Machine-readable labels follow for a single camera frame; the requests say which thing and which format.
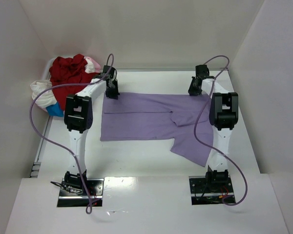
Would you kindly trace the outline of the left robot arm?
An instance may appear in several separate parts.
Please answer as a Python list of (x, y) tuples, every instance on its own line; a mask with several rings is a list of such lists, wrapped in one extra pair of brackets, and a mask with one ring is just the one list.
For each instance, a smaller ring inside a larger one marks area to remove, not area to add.
[(105, 93), (107, 98), (117, 99), (118, 91), (117, 70), (105, 65), (103, 71), (91, 80), (91, 84), (76, 94), (66, 97), (64, 123), (70, 137), (70, 150), (73, 161), (64, 175), (63, 185), (83, 193), (86, 181), (85, 143), (88, 130), (93, 123), (92, 101)]

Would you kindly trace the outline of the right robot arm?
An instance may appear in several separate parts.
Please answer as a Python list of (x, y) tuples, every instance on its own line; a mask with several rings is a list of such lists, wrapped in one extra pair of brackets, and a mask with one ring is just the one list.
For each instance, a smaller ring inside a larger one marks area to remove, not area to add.
[(209, 123), (213, 129), (213, 143), (199, 143), (210, 148), (207, 161), (206, 187), (211, 191), (222, 189), (229, 181), (228, 157), (230, 137), (238, 122), (238, 94), (229, 92), (209, 74), (206, 64), (195, 66), (195, 76), (192, 77), (188, 93), (191, 96), (209, 95)]

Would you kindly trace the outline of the purple t-shirt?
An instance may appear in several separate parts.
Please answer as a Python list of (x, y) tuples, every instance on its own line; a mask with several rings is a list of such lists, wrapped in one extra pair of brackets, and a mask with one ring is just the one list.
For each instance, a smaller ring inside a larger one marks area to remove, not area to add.
[(173, 139), (171, 152), (205, 166), (213, 143), (208, 95), (121, 93), (104, 98), (101, 141)]

